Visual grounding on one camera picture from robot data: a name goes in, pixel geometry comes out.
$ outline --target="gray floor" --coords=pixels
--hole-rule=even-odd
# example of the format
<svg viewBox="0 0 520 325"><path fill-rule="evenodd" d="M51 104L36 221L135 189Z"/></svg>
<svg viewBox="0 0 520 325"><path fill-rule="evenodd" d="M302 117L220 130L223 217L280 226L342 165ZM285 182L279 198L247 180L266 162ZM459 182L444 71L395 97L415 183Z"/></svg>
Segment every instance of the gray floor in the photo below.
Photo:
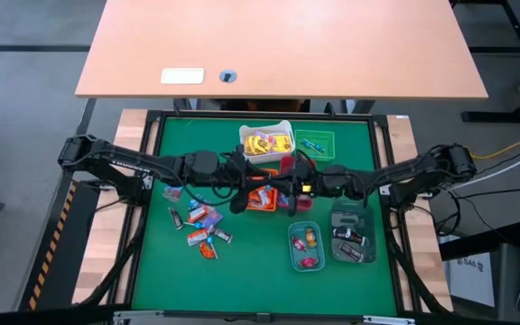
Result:
<svg viewBox="0 0 520 325"><path fill-rule="evenodd" d="M0 43L90 43L102 12L101 0L0 0ZM512 2L520 18L520 1ZM460 5L455 9L471 45L515 45L516 37L500 8ZM53 189L60 174L57 155L73 134L84 101L73 96L86 55L82 53L0 53L0 311L12 308L37 244ZM460 111L509 111L520 104L520 57L475 56L490 99L483 102L379 102L376 114L409 115L420 151L457 142L475 153L491 153L520 140L520 125L468 125ZM316 103L322 110L325 102ZM170 109L169 100L99 100L90 133L113 139L123 108ZM479 163L489 166L496 161ZM469 190L520 186L520 170ZM474 200L492 226L517 221L518 194ZM487 230L463 204L460 231ZM453 211L449 199L432 202L437 218Z"/></svg>

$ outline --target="white basket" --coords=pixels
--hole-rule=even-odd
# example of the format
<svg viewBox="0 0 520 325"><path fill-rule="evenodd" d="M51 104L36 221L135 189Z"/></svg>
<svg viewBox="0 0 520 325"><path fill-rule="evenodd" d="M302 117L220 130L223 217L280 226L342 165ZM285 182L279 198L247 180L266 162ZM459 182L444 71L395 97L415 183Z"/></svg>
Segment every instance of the white basket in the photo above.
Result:
<svg viewBox="0 0 520 325"><path fill-rule="evenodd" d="M251 163L269 163L269 162L280 162L283 157L288 157L293 155L293 151L296 148L296 144L294 143L294 134L293 127L290 125L290 122L283 120L277 125L269 125L269 126L260 126L260 127L248 127L246 125L240 126L240 143L244 144L246 141L246 137L249 135L254 135L256 131L260 131L265 135L271 134L280 134L280 135L289 135L290 136L290 152L288 153L267 153L267 154L258 154L248 156L244 154L246 159Z"/></svg>

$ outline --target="orange package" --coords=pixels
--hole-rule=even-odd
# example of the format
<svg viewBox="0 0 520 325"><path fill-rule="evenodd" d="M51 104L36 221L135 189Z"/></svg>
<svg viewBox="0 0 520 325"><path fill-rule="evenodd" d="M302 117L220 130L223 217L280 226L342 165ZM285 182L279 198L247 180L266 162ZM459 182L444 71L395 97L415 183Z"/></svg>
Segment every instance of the orange package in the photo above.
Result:
<svg viewBox="0 0 520 325"><path fill-rule="evenodd" d="M263 169L271 175L278 175L278 171L274 169ZM248 195L248 206L246 209L258 211L272 211L276 210L276 201L278 198L278 190L275 188L266 189L266 186L253 190Z"/></svg>

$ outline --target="yellow and black hazard stripe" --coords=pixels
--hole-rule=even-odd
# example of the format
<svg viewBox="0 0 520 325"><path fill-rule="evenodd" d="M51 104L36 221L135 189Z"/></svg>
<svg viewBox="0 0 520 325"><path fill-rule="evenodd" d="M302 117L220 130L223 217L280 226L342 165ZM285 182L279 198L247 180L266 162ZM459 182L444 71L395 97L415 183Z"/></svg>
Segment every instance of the yellow and black hazard stripe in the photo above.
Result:
<svg viewBox="0 0 520 325"><path fill-rule="evenodd" d="M55 250L58 247L58 244L60 242L61 238L61 231L63 231L63 226L65 225L65 222L68 218L68 212L70 212L71 208L71 202L73 201L73 196L76 192L76 184L75 182L72 182L70 184L70 190L68 191L68 196L65 199L65 202L63 203L63 209L61 210L60 219L58 220L58 224L55 228L55 231L53 232L53 237L51 238L50 246L47 250L47 253L45 254L45 259L42 263L42 269L37 276L37 282L35 283L35 286L33 288L33 294L32 297L29 299L29 310L34 311L35 306L37 306L37 300L40 297L40 294L42 294L42 287L45 283L45 276L50 271L50 265L51 261L53 260L53 254L55 253Z"/></svg>

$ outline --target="teal basket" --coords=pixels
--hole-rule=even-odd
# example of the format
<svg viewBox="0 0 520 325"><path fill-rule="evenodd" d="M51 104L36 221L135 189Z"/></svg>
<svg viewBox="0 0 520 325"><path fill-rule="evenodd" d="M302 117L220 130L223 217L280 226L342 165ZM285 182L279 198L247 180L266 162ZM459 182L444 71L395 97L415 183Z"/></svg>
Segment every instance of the teal basket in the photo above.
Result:
<svg viewBox="0 0 520 325"><path fill-rule="evenodd" d="M299 238L304 243L306 240L306 229L312 228L316 236L316 247L306 247L306 251L300 251L294 247L293 237ZM326 258L324 257L324 243L322 242L322 235L320 234L320 227L314 221L298 221L294 222L288 227L288 245L290 248L290 260L292 267L298 272L314 272L319 271L324 267ZM299 262L306 257L316 257L319 262L313 268L301 268Z"/></svg>
<svg viewBox="0 0 520 325"><path fill-rule="evenodd" d="M313 144L319 144L322 147L322 153L318 153L315 149L306 147L303 139ZM329 162L334 160L334 132L296 130L294 131L294 140L296 141L296 149L301 149L313 160L317 162Z"/></svg>

